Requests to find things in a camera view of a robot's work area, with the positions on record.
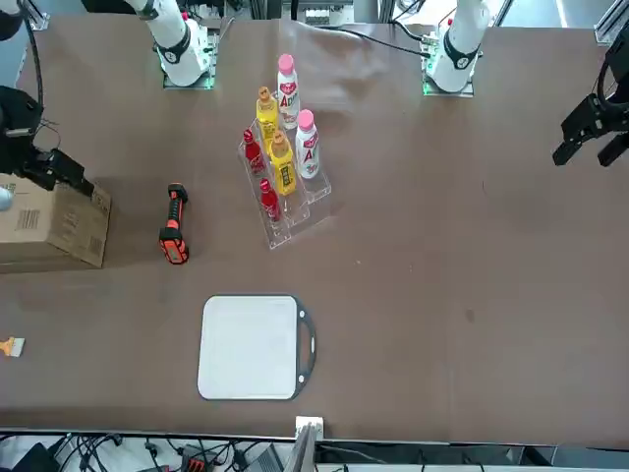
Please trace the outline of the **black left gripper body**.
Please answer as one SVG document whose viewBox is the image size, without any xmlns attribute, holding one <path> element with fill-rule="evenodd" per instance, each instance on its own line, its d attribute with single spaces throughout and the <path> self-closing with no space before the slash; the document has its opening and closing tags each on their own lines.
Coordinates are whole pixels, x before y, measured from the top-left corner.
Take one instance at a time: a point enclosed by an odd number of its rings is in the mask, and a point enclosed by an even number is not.
<svg viewBox="0 0 629 472">
<path fill-rule="evenodd" d="M 616 83 L 615 92 L 606 95 L 603 90 L 608 72 Z M 628 115 L 628 38 L 617 37 L 605 53 L 596 87 L 598 106 L 595 130 L 598 134 L 613 131 Z"/>
</svg>

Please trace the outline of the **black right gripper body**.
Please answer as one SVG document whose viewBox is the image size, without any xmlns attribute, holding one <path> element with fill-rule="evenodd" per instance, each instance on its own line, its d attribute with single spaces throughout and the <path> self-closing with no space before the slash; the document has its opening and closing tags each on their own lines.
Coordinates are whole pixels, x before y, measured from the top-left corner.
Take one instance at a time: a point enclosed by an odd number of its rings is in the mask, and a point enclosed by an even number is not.
<svg viewBox="0 0 629 472">
<path fill-rule="evenodd" d="M 1 156 L 42 158 L 45 152 L 34 144 L 43 106 L 21 89 L 1 87 Z"/>
</svg>

